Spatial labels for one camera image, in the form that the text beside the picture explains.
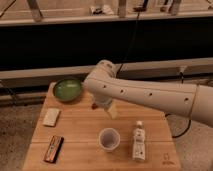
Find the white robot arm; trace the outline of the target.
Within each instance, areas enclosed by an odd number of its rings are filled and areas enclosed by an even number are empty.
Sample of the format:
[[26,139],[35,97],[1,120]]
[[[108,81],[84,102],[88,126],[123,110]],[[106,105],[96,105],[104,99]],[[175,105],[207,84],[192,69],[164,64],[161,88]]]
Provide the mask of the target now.
[[84,87],[98,106],[108,108],[115,98],[213,127],[213,87],[124,80],[116,73],[111,61],[101,60],[85,78]]

